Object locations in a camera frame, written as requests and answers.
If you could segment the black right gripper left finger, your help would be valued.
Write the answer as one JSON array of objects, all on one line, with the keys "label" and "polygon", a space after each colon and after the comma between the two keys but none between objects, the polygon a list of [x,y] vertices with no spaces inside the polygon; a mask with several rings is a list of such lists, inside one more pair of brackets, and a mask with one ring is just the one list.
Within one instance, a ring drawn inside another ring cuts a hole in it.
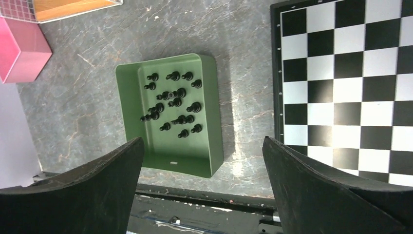
[{"label": "black right gripper left finger", "polygon": [[126,233],[144,151],[136,137],[67,172],[1,189],[1,233]]}]

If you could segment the black chess pawn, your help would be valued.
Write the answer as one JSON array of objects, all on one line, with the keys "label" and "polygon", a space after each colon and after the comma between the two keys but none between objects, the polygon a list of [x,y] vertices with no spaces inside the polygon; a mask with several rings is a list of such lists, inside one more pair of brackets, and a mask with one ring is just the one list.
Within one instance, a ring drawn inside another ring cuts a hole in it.
[{"label": "black chess pawn", "polygon": [[147,80],[152,80],[153,82],[159,79],[159,75],[157,73],[152,73],[151,75],[147,76]]}]

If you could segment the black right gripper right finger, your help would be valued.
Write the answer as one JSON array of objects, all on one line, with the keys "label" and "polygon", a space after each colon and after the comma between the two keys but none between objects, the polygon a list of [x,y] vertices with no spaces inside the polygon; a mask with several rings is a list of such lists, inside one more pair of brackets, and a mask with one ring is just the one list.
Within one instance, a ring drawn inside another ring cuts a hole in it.
[{"label": "black right gripper right finger", "polygon": [[262,153],[284,233],[412,233],[412,187],[346,173],[269,136]]}]

